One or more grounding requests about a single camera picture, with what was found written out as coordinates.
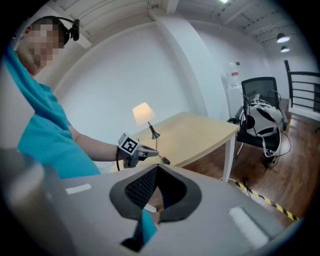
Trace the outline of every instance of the tabletop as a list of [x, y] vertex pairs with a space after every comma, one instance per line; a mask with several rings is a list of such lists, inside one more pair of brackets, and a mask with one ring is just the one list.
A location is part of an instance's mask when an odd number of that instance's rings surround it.
[[[187, 112], [175, 114], [153, 125], [153, 128], [160, 134], [157, 139], [159, 155], [166, 157], [170, 165], [177, 167], [186, 166], [204, 157], [226, 143], [239, 130], [238, 125]], [[156, 148], [156, 140], [152, 139], [149, 127], [133, 136], [141, 144]], [[159, 156], [154, 156], [138, 163], [139, 166], [149, 164], [163, 162]], [[119, 161], [119, 167], [123, 170], [122, 161]], [[114, 164], [111, 172], [117, 171], [117, 165]]]

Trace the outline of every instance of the ceiling light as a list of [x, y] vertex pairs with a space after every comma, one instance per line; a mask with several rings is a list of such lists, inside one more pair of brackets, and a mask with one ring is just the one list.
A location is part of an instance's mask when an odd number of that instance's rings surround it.
[[290, 51], [290, 49], [288, 47], [286, 47], [286, 46], [282, 46], [281, 47], [281, 52], [282, 53], [289, 52], [289, 51]]
[[277, 36], [276, 36], [276, 41], [278, 43], [284, 43], [286, 41], [289, 41], [290, 40], [290, 37], [289, 36], [286, 36], [284, 33], [279, 33]]

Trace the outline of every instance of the forearm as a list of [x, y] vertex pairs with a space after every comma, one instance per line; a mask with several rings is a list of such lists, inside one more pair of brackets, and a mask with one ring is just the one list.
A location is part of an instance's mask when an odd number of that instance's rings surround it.
[[110, 162], [116, 160], [117, 145], [108, 144], [83, 134], [80, 134], [75, 143], [93, 160]]

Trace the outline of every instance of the ear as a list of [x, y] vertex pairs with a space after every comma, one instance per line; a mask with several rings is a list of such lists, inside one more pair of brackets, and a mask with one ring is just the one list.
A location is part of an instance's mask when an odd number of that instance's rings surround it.
[[28, 26], [25, 29], [24, 33], [22, 34], [21, 39], [24, 39], [26, 37], [26, 35], [30, 32], [30, 30], [31, 30], [31, 26]]

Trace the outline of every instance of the wooden table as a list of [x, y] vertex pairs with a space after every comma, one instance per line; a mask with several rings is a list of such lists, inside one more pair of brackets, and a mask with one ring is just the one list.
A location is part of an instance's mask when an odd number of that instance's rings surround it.
[[[172, 166], [184, 167], [214, 151], [225, 144], [224, 170], [222, 180], [227, 182], [234, 159], [235, 134], [239, 126], [215, 120], [207, 116], [181, 112], [155, 125], [154, 130], [160, 134], [157, 139], [159, 155], [166, 157]], [[152, 133], [146, 128], [133, 135], [141, 144], [156, 148], [156, 140], [151, 139]], [[149, 157], [140, 161], [139, 166], [163, 164], [159, 156]], [[116, 164], [111, 172], [117, 172]]]

